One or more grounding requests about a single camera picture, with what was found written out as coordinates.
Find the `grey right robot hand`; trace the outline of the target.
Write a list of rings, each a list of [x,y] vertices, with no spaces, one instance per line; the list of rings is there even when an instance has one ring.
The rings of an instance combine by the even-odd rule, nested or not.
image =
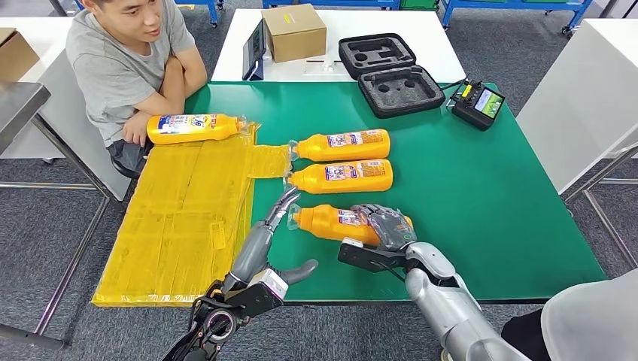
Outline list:
[[[379,250],[398,251],[417,241],[413,226],[398,209],[378,204],[353,205],[351,210],[362,216],[378,237]]]

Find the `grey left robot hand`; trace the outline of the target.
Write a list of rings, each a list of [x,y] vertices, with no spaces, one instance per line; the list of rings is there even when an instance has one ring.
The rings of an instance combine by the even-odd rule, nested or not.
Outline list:
[[[252,226],[230,271],[223,280],[221,287],[223,293],[244,289],[254,275],[271,267],[268,253],[272,246],[273,235],[290,206],[299,197],[296,187],[285,190],[266,216]]]

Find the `person's left hand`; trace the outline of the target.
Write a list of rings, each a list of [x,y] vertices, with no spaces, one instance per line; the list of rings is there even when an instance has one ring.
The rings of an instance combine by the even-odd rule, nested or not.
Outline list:
[[[143,111],[136,112],[123,125],[122,136],[126,143],[144,147],[147,142],[147,123],[151,115]]]

